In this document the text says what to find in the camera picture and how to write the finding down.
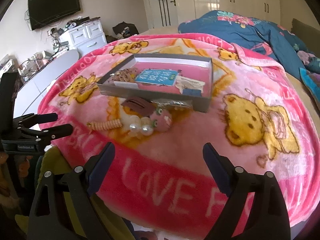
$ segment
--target television screen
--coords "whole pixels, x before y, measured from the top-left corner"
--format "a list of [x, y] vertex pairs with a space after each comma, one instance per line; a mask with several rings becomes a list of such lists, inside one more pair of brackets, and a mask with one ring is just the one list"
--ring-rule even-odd
[[79, 0], [28, 0], [31, 29], [39, 29], [80, 11]]

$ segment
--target gray box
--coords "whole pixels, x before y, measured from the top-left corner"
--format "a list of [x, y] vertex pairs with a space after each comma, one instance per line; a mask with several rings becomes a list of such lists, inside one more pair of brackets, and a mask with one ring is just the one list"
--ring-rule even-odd
[[141, 97], [146, 100], [155, 100], [155, 99], [173, 99], [180, 101], [192, 101], [193, 109], [199, 112], [206, 113], [209, 109], [212, 93], [210, 92], [210, 96], [208, 97], [199, 97], [199, 96], [187, 96], [182, 94], [174, 94], [174, 93], [165, 93], [165, 92], [156, 92], [156, 91], [148, 91], [141, 90], [135, 88], [125, 88], [115, 86], [108, 82], [108, 79], [112, 74], [117, 72], [118, 70], [130, 68], [134, 66], [136, 62], [143, 60], [143, 62], [154, 62], [155, 60], [163, 60], [165, 63], [170, 64], [187, 64], [188, 65], [198, 65], [200, 64], [202, 67], [206, 66], [211, 68], [209, 77], [211, 83], [211, 91], [213, 86], [213, 67], [212, 67], [212, 59], [209, 57], [200, 57], [200, 56], [190, 56], [190, 55], [180, 55], [180, 54], [162, 54], [162, 53], [145, 53], [145, 54], [132, 54], [130, 57], [125, 59], [115, 68], [110, 70], [106, 75], [104, 75], [99, 82], [97, 83], [100, 93], [105, 96], [113, 96], [119, 98], [129, 98], [129, 97]]

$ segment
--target box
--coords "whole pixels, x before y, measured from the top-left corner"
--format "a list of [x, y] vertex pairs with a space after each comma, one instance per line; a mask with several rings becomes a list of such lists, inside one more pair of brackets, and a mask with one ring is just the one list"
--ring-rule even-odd
[[[205, 82], [205, 86], [203, 87], [202, 96], [195, 96], [193, 95], [193, 93], [182, 94], [182, 91], [176, 88], [175, 84], [171, 85], [170, 83], [168, 83], [168, 86], [159, 86], [157, 85], [157, 82], [161, 79], [153, 81], [154, 83], [152, 85], [143, 84], [141, 82], [129, 83], [110, 81], [110, 78], [112, 78], [114, 74], [119, 70], [129, 69], [132, 67], [136, 69], [138, 65], [142, 66], [142, 64], [144, 64], [144, 66], [148, 66], [146, 70], [148, 70], [150, 73], [151, 71], [155, 70], [154, 68], [156, 66], [158, 67], [159, 65], [161, 65], [165, 66], [164, 69], [170, 70], [170, 73], [173, 73], [173, 75], [175, 72], [177, 72], [180, 76], [191, 78], [194, 80], [200, 80], [200, 77], [202, 78], [202, 80], [207, 79], [207, 82]], [[213, 67], [211, 58], [162, 53], [133, 54], [123, 62], [121, 62], [119, 65], [117, 65], [115, 68], [113, 68], [111, 71], [109, 71], [106, 75], [104, 75], [97, 83], [102, 95], [119, 98], [141, 97], [146, 100], [164, 98], [179, 101], [192, 101], [193, 109], [204, 113], [208, 111], [211, 103], [212, 84]]]

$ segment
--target drawer handle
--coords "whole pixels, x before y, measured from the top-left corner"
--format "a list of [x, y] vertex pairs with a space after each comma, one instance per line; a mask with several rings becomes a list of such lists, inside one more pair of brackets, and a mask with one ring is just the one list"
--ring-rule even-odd
[[96, 44], [97, 44], [97, 42], [95, 42], [94, 44], [88, 45], [87, 48], [90, 48], [90, 47], [92, 47], [92, 46], [94, 46]]

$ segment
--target pink frog hair clip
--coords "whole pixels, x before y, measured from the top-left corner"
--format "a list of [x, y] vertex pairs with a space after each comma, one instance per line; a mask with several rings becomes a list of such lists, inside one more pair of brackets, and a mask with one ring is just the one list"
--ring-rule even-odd
[[157, 107], [150, 116], [152, 127], [155, 131], [166, 132], [172, 124], [172, 116], [165, 108]]

